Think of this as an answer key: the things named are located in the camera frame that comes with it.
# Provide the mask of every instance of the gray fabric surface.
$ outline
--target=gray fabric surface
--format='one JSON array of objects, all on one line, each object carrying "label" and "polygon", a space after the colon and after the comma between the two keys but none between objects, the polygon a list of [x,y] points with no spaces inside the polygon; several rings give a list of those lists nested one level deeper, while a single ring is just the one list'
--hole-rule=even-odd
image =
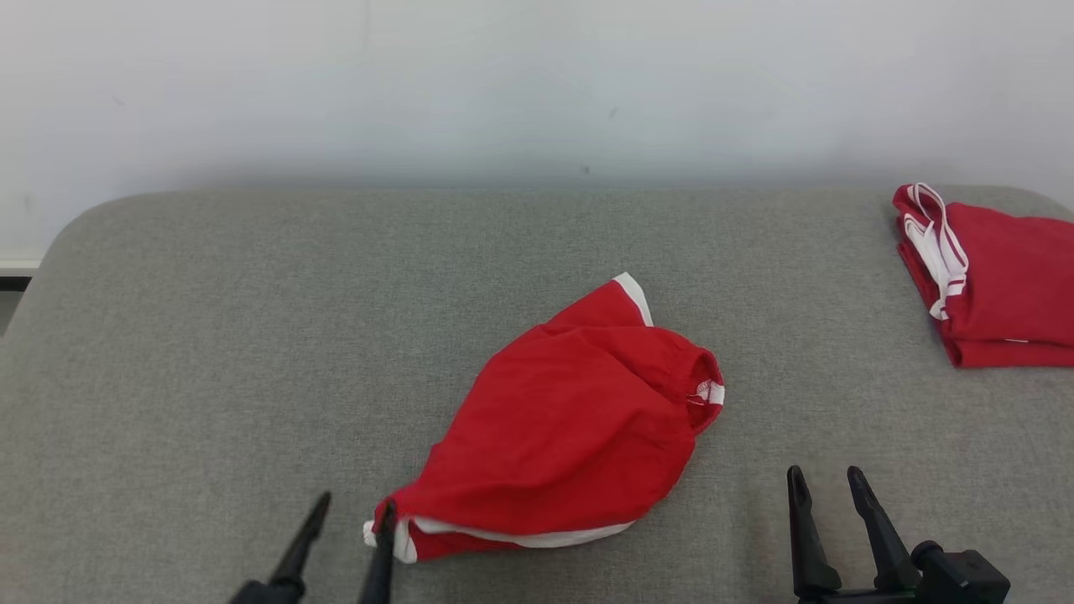
[{"label": "gray fabric surface", "polygon": [[[1026,191],[948,199],[1071,218]],[[222,602],[321,489],[310,603],[484,361],[628,270],[717,356],[720,419],[622,535],[401,567],[396,602],[793,602],[785,472],[828,558],[874,570],[860,465],[909,547],[1069,601],[1074,372],[958,371],[895,251],[892,190],[166,193],[68,227],[0,346],[0,601]]]}]

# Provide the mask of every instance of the red fabric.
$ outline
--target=red fabric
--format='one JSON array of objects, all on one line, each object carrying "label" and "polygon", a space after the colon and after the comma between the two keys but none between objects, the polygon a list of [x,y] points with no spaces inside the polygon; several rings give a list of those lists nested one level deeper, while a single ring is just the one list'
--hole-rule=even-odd
[{"label": "red fabric", "polygon": [[[723,386],[712,354],[647,327],[610,282],[489,361],[421,475],[391,495],[397,517],[509,535],[637,520],[723,408],[705,399],[708,380]],[[409,532],[420,560],[518,547]]]},{"label": "red fabric", "polygon": [[[903,218],[928,225],[942,216],[925,196],[918,207],[910,187],[900,187],[892,200],[903,232],[898,250],[929,307],[940,290],[906,238]],[[946,220],[969,260],[964,290],[948,296],[948,318],[937,320],[952,363],[1074,366],[1074,224],[963,203],[946,204]]]}]

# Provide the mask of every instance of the white trim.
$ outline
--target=white trim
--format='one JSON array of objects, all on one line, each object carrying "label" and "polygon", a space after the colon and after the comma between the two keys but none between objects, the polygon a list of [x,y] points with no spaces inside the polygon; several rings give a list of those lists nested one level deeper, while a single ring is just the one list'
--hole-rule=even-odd
[{"label": "white trim", "polygon": [[41,260],[11,260],[0,258],[0,277],[32,277]]},{"label": "white trim", "polygon": [[[377,547],[377,533],[373,532],[373,520],[362,524],[362,541],[369,547]],[[418,561],[418,548],[410,538],[410,520],[400,520],[395,524],[395,558],[403,563],[413,564]]]},{"label": "white trim", "polygon": [[649,312],[649,302],[645,302],[645,292],[638,285],[638,282],[634,281],[630,273],[623,273],[612,281],[623,288],[623,291],[630,297],[634,305],[641,311],[641,320],[644,321],[645,327],[653,327],[653,315]]},{"label": "white trim", "polygon": [[710,405],[724,406],[724,385],[714,379],[706,379],[697,385],[697,396]]},{"label": "white trim", "polygon": [[[929,216],[925,204],[921,203],[920,196],[926,195],[940,207],[940,218],[934,220]],[[925,263],[929,271],[929,276],[937,284],[940,297],[929,307],[929,314],[940,320],[946,320],[947,298],[949,296],[960,296],[966,288],[967,273],[970,270],[970,258],[962,249],[955,231],[947,224],[947,207],[943,198],[925,183],[917,183],[906,188],[906,195],[911,201],[917,204],[929,224],[926,226],[910,214],[902,216],[903,230],[906,240],[910,241],[917,256]]]},{"label": "white trim", "polygon": [[[475,536],[485,541],[497,541],[500,543],[513,543],[522,547],[534,548],[534,549],[547,549],[551,547],[567,547],[571,545],[581,545],[583,543],[589,543],[591,541],[596,541],[607,536],[622,533],[630,527],[634,522],[626,522],[623,524],[612,524],[610,527],[599,527],[596,529],[587,529],[583,531],[557,531],[552,533],[541,533],[537,535],[510,535],[507,533],[494,533],[492,531],[482,531],[481,529],[474,529],[470,527],[463,527],[460,524],[451,524],[449,522],[441,522],[433,518],[425,518],[422,516],[416,516],[413,518],[407,518],[400,520],[398,524],[395,526],[395,558],[404,563],[412,563],[418,561],[418,548],[415,546],[413,540],[410,537],[410,522],[413,522],[418,529],[430,535],[445,534],[445,533],[463,533],[466,535]],[[377,546],[377,535],[373,532],[373,521],[369,520],[362,526],[363,538],[365,545],[376,547]]]}]

